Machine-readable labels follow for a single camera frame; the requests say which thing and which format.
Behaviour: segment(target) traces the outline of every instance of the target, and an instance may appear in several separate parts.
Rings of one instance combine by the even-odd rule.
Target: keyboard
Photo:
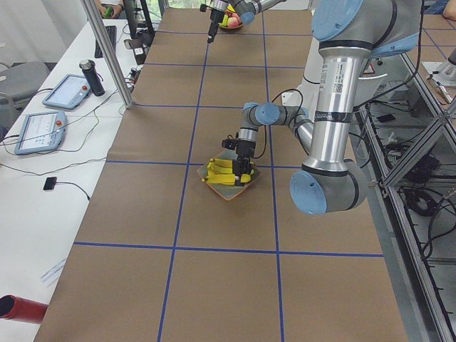
[[[105,26],[106,31],[108,32],[109,40],[111,41],[114,52],[115,44],[117,43],[117,27],[116,26]],[[95,40],[95,58],[102,58],[103,52],[101,52],[100,44]]]

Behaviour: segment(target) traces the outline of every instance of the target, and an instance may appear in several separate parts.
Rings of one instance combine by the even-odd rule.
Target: tablet device
[[[62,111],[28,114],[14,152],[28,155],[54,151],[62,143],[65,129],[66,116]]]
[[[46,96],[43,104],[48,107],[72,110],[89,94],[90,86],[84,76],[68,74]]]

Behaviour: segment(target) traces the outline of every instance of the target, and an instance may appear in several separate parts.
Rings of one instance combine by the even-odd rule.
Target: black cylinder
[[[105,89],[101,85],[97,71],[95,70],[95,62],[90,59],[84,59],[79,63],[79,67],[82,69],[93,94],[95,96],[102,96],[105,93]]]

